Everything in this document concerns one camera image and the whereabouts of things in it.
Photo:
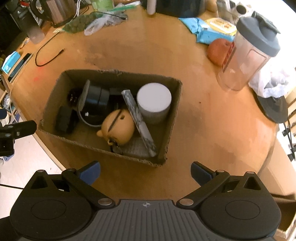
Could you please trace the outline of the black cylinder sleeve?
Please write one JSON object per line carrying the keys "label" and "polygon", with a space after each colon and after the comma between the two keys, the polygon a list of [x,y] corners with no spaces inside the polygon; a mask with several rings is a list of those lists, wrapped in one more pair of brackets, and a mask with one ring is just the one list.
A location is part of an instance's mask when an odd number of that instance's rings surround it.
{"label": "black cylinder sleeve", "polygon": [[55,129],[62,133],[72,133],[79,122],[77,111],[67,106],[60,106]]}

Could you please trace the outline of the yellow pig-shaped figure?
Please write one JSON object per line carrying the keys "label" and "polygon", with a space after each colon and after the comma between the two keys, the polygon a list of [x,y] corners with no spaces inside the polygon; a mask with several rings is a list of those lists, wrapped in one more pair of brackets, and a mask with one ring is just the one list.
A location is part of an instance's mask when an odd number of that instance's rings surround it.
{"label": "yellow pig-shaped figure", "polygon": [[103,121],[96,135],[104,138],[109,146],[124,146],[133,136],[135,124],[127,109],[111,112]]}

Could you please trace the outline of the brown kapton tape roll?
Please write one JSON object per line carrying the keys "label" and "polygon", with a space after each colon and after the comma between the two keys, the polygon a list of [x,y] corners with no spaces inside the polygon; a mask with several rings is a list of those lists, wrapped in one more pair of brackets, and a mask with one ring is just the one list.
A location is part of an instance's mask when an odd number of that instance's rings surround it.
{"label": "brown kapton tape roll", "polygon": [[84,104],[86,101],[86,95],[89,86],[92,85],[90,80],[86,80],[86,83],[83,87],[82,94],[78,101],[78,114],[81,120],[88,126],[91,127],[101,127],[102,125],[102,117],[100,114],[99,108],[85,108]]}

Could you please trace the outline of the black tape roll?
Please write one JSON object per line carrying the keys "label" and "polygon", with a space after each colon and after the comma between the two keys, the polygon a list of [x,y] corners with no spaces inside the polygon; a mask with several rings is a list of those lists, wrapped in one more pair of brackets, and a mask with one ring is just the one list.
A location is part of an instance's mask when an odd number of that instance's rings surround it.
{"label": "black tape roll", "polygon": [[67,102],[70,106],[76,106],[81,96],[82,89],[79,87],[71,89],[67,94]]}

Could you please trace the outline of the grey black filament spool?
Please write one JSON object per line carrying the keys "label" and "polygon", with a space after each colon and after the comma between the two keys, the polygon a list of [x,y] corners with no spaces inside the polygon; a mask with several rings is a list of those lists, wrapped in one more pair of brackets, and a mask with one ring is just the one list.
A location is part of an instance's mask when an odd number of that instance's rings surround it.
{"label": "grey black filament spool", "polygon": [[110,91],[100,86],[90,85],[86,95],[85,108],[106,109]]}

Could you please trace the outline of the grey marbled bar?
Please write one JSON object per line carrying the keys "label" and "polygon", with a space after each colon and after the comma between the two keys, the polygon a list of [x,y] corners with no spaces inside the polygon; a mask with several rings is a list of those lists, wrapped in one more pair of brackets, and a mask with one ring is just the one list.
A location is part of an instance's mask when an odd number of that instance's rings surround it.
{"label": "grey marbled bar", "polygon": [[149,153],[149,156],[155,157],[157,155],[157,149],[156,149],[155,143],[142,117],[142,114],[140,113],[138,105],[135,99],[133,98],[132,92],[129,89],[126,89],[126,90],[123,90],[121,94],[130,112],[130,115],[132,116],[135,126],[137,127],[137,130],[144,142],[144,146],[146,147]]}

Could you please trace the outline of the white foam cylinder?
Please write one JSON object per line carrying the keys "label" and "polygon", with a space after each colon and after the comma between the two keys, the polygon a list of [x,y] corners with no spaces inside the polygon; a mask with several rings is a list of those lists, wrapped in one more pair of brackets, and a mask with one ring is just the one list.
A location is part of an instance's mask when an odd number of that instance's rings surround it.
{"label": "white foam cylinder", "polygon": [[165,120],[171,106],[171,92],[163,84],[152,82],[137,92],[137,105],[145,122],[156,125]]}

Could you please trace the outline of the blue tissue box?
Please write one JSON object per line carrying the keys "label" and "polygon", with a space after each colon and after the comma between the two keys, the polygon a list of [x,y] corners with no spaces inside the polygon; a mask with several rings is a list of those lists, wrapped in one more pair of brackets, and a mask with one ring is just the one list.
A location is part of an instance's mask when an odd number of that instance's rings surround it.
{"label": "blue tissue box", "polygon": [[4,60],[4,63],[1,67],[2,71],[6,74],[10,72],[10,70],[13,68],[13,66],[17,63],[17,61],[20,59],[20,54],[17,51],[13,51],[9,56],[6,57]]}

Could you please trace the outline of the black cap hat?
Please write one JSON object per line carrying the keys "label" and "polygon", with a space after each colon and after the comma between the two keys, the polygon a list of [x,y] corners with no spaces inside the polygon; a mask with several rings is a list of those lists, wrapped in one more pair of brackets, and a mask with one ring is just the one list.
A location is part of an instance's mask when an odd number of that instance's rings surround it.
{"label": "black cap hat", "polygon": [[274,123],[284,123],[288,119],[287,101],[284,96],[279,98],[263,98],[256,96],[257,103],[262,113]]}

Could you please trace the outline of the grey smoky plastic cup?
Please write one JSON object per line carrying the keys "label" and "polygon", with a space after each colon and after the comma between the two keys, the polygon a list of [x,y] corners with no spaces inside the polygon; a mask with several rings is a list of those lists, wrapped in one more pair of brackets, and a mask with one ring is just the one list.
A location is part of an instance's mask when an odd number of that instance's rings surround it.
{"label": "grey smoky plastic cup", "polygon": [[16,9],[16,21],[20,29],[34,44],[38,44],[44,39],[44,33],[27,7],[19,6]]}

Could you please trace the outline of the steel electric kettle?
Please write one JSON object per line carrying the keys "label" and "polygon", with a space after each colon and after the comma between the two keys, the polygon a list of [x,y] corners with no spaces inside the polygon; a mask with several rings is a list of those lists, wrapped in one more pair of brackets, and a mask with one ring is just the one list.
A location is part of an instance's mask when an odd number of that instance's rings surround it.
{"label": "steel electric kettle", "polygon": [[37,1],[30,1],[33,14],[45,21],[49,21],[54,28],[61,27],[71,21],[76,15],[76,5],[73,0],[39,1],[43,13],[37,9]]}

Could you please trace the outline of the blue wipes pack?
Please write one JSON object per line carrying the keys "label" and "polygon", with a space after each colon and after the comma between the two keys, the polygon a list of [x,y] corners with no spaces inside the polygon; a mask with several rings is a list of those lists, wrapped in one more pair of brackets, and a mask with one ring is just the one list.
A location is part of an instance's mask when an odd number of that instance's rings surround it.
{"label": "blue wipes pack", "polygon": [[201,31],[197,34],[197,43],[202,43],[210,45],[213,41],[217,39],[225,39],[232,42],[234,36],[223,34],[212,29],[202,28]]}

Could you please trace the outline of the clear crumpled plastic bag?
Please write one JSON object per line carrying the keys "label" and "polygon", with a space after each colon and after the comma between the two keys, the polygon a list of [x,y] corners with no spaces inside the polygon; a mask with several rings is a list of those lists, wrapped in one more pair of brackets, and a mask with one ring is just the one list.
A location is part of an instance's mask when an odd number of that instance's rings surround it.
{"label": "clear crumpled plastic bag", "polygon": [[128,16],[125,13],[101,13],[102,16],[93,20],[84,30],[85,36],[91,36],[103,27],[115,26],[126,21]]}

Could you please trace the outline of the light blue wrapper pack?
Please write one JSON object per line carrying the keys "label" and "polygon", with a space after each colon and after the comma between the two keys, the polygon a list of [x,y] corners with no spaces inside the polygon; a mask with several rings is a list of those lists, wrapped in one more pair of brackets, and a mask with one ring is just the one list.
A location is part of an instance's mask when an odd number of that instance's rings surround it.
{"label": "light blue wrapper pack", "polygon": [[209,25],[201,18],[179,18],[179,20],[195,35],[207,29]]}

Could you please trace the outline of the green labelled tub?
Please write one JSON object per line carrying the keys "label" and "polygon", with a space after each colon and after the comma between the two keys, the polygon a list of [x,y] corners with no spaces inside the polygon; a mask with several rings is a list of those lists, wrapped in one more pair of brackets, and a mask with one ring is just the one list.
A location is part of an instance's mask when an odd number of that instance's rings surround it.
{"label": "green labelled tub", "polygon": [[91,0],[95,11],[110,11],[114,8],[113,0]]}

